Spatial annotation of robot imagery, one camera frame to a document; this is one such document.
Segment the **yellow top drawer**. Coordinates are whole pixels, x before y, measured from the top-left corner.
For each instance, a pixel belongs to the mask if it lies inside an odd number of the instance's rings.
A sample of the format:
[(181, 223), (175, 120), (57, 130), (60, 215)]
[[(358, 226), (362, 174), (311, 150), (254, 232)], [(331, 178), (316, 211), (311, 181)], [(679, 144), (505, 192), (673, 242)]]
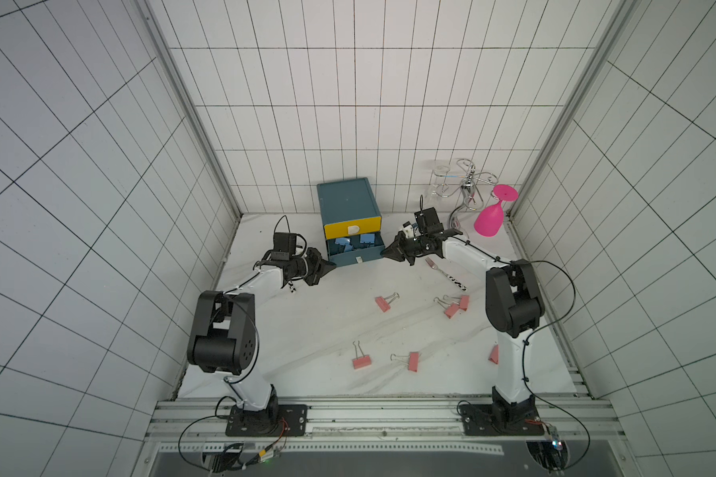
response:
[(339, 223), (325, 224), (323, 226), (324, 236), (328, 240), (373, 234), (380, 232), (381, 228), (382, 218), (380, 216), (365, 219), (351, 219)]

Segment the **teal drawer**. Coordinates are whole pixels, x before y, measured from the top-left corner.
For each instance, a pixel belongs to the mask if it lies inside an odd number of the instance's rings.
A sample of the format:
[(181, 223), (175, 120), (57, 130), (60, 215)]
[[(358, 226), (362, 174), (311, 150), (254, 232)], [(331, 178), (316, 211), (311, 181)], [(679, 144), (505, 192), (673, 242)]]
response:
[(379, 258), (381, 258), (381, 252), (385, 248), (385, 244), (379, 232), (373, 234), (376, 236), (374, 246), (362, 246), (362, 244), (360, 244), (361, 235), (347, 237), (350, 238), (353, 246), (353, 250), (350, 250), (350, 252), (340, 252), (334, 240), (327, 240), (328, 260), (334, 262), (338, 268), (340, 268), (340, 266), (353, 266), (353, 264), (364, 264), (364, 262), (379, 260)]

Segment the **pink clip top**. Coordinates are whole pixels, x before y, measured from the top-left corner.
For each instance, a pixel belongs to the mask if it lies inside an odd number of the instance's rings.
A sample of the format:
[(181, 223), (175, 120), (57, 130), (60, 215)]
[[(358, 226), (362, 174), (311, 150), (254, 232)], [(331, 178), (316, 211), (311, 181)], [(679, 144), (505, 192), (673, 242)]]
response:
[(383, 312), (387, 312), (391, 309), (391, 304), (399, 298), (400, 294), (395, 292), (389, 296), (377, 296), (375, 302)]

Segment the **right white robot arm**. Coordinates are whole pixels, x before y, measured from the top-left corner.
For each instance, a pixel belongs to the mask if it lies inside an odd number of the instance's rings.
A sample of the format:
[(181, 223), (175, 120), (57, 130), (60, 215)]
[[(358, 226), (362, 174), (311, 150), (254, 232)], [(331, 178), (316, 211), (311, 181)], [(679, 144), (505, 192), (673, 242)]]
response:
[(399, 232), (382, 258), (414, 264), (434, 254), (455, 262), (481, 278), (485, 287), (485, 315), (498, 332), (498, 372), (492, 389), (491, 421), (498, 427), (522, 423), (536, 415), (525, 362), (529, 340), (540, 326), (545, 306), (534, 268), (527, 260), (507, 262), (488, 254), (455, 231), (407, 237)]

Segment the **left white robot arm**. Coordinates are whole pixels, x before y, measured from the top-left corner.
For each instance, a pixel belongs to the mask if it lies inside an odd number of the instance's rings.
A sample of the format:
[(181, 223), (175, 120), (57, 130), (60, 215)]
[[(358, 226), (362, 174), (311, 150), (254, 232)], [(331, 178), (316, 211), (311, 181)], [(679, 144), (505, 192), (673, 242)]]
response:
[(206, 374), (232, 377), (227, 385), (247, 415), (278, 420), (274, 385), (257, 370), (261, 338), (256, 309), (289, 283), (302, 280), (316, 286), (336, 269), (316, 248), (303, 252), (269, 250), (254, 265), (254, 273), (227, 291), (200, 294), (187, 345), (187, 361)]

